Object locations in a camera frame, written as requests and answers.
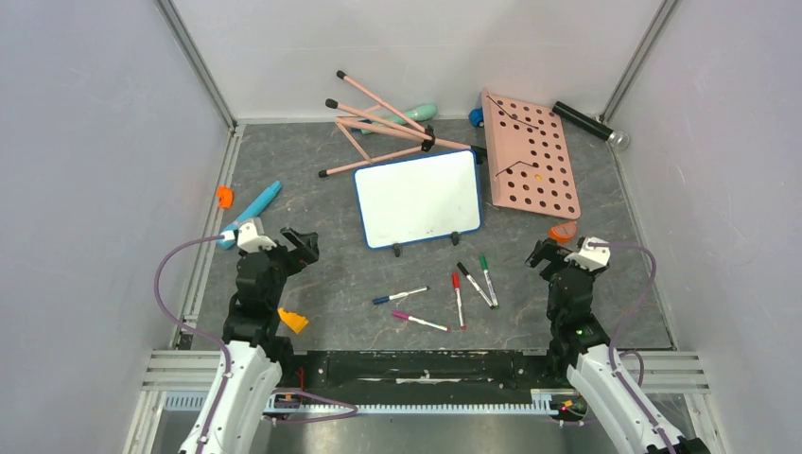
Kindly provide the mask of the green whiteboard marker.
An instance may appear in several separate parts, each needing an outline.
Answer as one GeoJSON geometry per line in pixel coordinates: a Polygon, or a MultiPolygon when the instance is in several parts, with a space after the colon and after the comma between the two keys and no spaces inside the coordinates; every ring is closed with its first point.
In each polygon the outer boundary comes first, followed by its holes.
{"type": "Polygon", "coordinates": [[[499,308],[497,294],[495,292],[495,289],[494,289],[494,286],[493,286],[493,283],[492,283],[492,278],[491,278],[491,274],[489,272],[488,262],[487,262],[486,256],[484,254],[481,254],[479,256],[479,262],[480,262],[482,273],[483,273],[483,276],[484,276],[484,279],[485,279],[485,282],[486,282],[486,285],[487,285],[487,288],[488,288],[488,292],[489,292],[489,297],[490,297],[490,301],[491,301],[491,304],[492,304],[492,308],[499,308]]]}

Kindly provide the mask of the blue framed whiteboard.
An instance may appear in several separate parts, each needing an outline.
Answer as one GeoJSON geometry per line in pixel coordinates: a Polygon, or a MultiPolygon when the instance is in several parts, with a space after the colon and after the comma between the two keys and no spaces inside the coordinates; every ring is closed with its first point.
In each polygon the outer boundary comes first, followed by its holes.
{"type": "Polygon", "coordinates": [[[353,179],[365,243],[372,250],[471,233],[482,225],[471,149],[365,166],[353,179]]]}

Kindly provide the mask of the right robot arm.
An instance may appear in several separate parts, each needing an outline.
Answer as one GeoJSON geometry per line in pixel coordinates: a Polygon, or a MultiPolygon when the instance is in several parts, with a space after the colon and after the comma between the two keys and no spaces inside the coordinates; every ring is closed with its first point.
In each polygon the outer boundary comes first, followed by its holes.
{"type": "Polygon", "coordinates": [[[617,338],[592,312],[596,278],[608,269],[614,247],[588,237],[572,251],[547,238],[527,258],[527,266],[543,268],[548,284],[547,375],[580,394],[620,453],[707,453],[702,439],[687,437],[659,414],[625,369],[617,338]]]}

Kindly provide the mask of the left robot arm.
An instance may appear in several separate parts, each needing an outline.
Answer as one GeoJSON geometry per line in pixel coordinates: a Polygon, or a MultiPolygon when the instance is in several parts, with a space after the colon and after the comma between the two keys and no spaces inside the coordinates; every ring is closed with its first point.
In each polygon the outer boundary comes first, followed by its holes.
{"type": "Polygon", "coordinates": [[[247,453],[277,385],[297,373],[289,338],[277,335],[279,305],[288,278],[316,263],[319,236],[284,228],[282,245],[250,218],[220,235],[239,249],[236,291],[228,305],[216,374],[182,453],[247,453]]]}

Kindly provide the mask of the black whiteboard marker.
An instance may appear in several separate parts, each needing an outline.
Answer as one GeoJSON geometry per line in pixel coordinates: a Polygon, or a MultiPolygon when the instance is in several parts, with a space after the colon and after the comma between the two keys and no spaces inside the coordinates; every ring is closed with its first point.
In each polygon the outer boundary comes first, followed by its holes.
{"type": "Polygon", "coordinates": [[[474,278],[474,276],[469,272],[467,267],[462,262],[457,262],[457,268],[460,270],[462,275],[468,280],[470,285],[474,288],[474,290],[479,294],[482,300],[491,308],[495,309],[495,305],[492,302],[489,295],[481,288],[479,282],[474,278]]]}

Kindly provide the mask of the blue whiteboard marker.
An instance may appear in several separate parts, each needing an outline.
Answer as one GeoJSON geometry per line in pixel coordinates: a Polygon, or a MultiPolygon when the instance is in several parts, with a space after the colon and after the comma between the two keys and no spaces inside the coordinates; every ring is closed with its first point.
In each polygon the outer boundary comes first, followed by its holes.
{"type": "Polygon", "coordinates": [[[387,296],[374,298],[371,301],[371,303],[373,305],[375,305],[375,306],[379,306],[379,305],[386,304],[386,303],[388,303],[390,301],[405,299],[405,298],[408,298],[411,295],[414,295],[414,294],[417,294],[417,293],[422,293],[422,292],[427,292],[429,290],[430,290],[430,286],[423,286],[423,287],[420,287],[420,288],[414,288],[414,289],[410,289],[410,290],[407,290],[407,291],[398,292],[398,293],[395,293],[395,294],[392,294],[392,295],[387,295],[387,296]]]}

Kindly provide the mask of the pink whiteboard marker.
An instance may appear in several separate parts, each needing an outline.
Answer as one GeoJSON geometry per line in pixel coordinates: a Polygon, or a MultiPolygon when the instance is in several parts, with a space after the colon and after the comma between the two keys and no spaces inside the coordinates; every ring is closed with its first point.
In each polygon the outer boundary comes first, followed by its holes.
{"type": "Polygon", "coordinates": [[[414,317],[414,316],[412,316],[412,315],[410,315],[410,314],[408,314],[406,312],[403,312],[403,311],[393,310],[392,311],[392,315],[395,318],[399,319],[399,320],[404,320],[404,321],[408,321],[408,322],[412,322],[412,323],[417,323],[417,324],[420,324],[420,325],[423,325],[423,326],[427,326],[427,327],[431,327],[431,328],[434,328],[434,329],[437,329],[437,330],[440,330],[440,331],[443,331],[443,332],[450,332],[451,331],[451,329],[449,327],[445,326],[445,325],[432,323],[432,322],[429,322],[429,321],[414,317]]]}

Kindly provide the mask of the yellow plastic wedge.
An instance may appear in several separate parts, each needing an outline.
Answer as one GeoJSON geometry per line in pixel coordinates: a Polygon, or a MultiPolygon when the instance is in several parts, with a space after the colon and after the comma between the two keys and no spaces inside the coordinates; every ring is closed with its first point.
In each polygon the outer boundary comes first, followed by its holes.
{"type": "Polygon", "coordinates": [[[294,334],[301,334],[309,324],[307,317],[296,312],[287,311],[282,307],[278,308],[278,315],[281,322],[294,334]]]}

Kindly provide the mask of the blue cylindrical tool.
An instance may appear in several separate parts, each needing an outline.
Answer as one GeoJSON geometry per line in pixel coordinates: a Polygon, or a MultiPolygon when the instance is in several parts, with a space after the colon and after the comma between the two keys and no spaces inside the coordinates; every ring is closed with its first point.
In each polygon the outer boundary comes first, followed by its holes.
{"type": "Polygon", "coordinates": [[[233,235],[229,235],[229,231],[235,231],[245,220],[248,218],[256,218],[269,206],[269,204],[276,198],[282,189],[282,183],[275,181],[266,189],[264,189],[254,201],[248,205],[243,212],[235,218],[234,221],[229,223],[221,231],[222,235],[226,235],[226,239],[221,239],[217,242],[218,246],[223,250],[229,250],[235,245],[233,235]]]}

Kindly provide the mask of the pink perforated board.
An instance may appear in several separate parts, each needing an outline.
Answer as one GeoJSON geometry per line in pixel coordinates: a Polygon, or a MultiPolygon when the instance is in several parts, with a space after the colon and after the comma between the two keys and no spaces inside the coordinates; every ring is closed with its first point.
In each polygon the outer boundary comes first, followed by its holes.
{"type": "Polygon", "coordinates": [[[480,99],[492,204],[577,220],[582,210],[560,117],[487,88],[480,99]]]}

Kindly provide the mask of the orange clip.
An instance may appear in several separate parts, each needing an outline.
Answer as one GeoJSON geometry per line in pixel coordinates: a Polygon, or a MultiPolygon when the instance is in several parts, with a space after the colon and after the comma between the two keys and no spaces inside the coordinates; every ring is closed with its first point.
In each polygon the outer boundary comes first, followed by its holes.
{"type": "Polygon", "coordinates": [[[234,202],[234,191],[225,185],[220,185],[216,191],[218,198],[218,207],[222,209],[230,209],[234,202]]]}

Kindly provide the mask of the black flashlight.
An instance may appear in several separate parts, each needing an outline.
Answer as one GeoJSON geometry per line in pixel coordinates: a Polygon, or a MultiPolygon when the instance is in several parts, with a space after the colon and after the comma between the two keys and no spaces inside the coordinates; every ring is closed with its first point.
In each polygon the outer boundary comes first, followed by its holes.
{"type": "Polygon", "coordinates": [[[603,140],[614,150],[625,150],[630,144],[630,137],[624,131],[613,130],[561,101],[556,101],[552,110],[562,119],[603,140]]]}

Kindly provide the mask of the pink folding tripod stand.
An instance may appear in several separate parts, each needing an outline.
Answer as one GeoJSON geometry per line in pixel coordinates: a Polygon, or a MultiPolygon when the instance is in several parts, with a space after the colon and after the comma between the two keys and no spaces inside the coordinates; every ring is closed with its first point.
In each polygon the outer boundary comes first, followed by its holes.
{"type": "Polygon", "coordinates": [[[436,134],[433,127],[424,126],[420,121],[402,113],[390,102],[364,87],[343,70],[338,69],[336,71],[336,77],[367,96],[374,102],[374,105],[367,109],[357,109],[331,97],[325,100],[324,105],[328,109],[340,113],[340,115],[334,118],[334,125],[361,156],[361,160],[344,166],[320,170],[318,172],[318,177],[320,179],[325,179],[349,170],[356,170],[364,166],[373,166],[409,157],[416,153],[429,153],[434,148],[447,148],[450,150],[467,149],[474,153],[475,162],[478,165],[487,162],[488,151],[486,148],[441,138],[436,134]],[[352,130],[365,130],[374,134],[405,139],[415,143],[415,146],[380,156],[371,156],[353,135],[352,130]]]}

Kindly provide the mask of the mint green bottle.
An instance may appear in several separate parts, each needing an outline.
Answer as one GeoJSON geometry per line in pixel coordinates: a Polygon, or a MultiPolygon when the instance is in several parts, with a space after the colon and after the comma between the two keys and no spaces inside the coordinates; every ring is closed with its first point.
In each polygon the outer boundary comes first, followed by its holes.
{"type": "MultiPolygon", "coordinates": [[[[437,106],[435,104],[429,103],[429,104],[420,105],[420,106],[418,106],[418,107],[416,107],[416,108],[414,108],[412,110],[406,111],[404,113],[404,115],[407,118],[409,118],[409,119],[411,119],[411,120],[413,120],[413,121],[415,121],[417,123],[420,123],[420,122],[426,122],[426,121],[432,119],[437,113],[438,113],[437,106]]],[[[383,118],[385,120],[388,120],[389,122],[392,122],[394,124],[399,124],[399,125],[407,125],[407,124],[409,124],[408,120],[405,120],[402,116],[399,116],[397,114],[384,115],[384,116],[381,116],[381,118],[383,118]]],[[[380,123],[377,123],[377,122],[374,122],[374,121],[368,120],[368,119],[363,119],[363,120],[360,120],[360,121],[362,123],[366,123],[366,124],[375,124],[375,125],[377,125],[379,127],[384,127],[385,126],[383,124],[380,124],[380,123]]],[[[365,129],[358,130],[356,128],[352,128],[352,131],[360,131],[364,135],[373,133],[372,131],[369,131],[369,130],[365,130],[365,129]]]]}

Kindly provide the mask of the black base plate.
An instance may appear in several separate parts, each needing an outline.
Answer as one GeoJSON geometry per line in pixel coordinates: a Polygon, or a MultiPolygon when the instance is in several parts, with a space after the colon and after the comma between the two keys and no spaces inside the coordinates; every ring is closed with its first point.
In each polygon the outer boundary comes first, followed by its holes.
{"type": "Polygon", "coordinates": [[[573,393],[545,355],[521,350],[308,351],[279,386],[353,405],[524,404],[532,393],[573,393]]]}

